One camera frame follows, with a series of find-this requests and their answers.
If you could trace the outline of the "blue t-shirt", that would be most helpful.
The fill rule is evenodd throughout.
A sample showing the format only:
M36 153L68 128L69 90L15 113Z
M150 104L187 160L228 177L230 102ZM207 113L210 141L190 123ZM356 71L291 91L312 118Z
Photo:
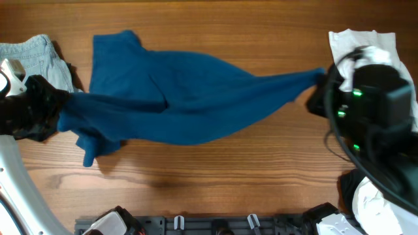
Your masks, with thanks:
M208 54L147 50L132 31L96 35L89 91L71 95L57 127L77 134L85 167L129 139L204 144L273 114L324 73L255 76Z

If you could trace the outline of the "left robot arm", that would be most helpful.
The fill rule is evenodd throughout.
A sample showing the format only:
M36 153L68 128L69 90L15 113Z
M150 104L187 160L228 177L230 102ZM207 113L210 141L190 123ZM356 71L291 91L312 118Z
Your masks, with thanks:
M17 141L42 142L57 131L57 121L69 92L54 88L41 75L30 76L26 90L11 91L2 75L1 89L1 205L20 234L70 234L52 213L25 168Z

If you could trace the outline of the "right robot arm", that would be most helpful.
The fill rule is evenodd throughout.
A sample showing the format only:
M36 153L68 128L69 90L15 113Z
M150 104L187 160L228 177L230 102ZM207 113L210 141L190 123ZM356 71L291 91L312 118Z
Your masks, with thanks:
M332 65L307 102L329 118L356 170L340 180L343 203L368 234L417 233L417 134L411 89L389 65L355 69L353 90Z

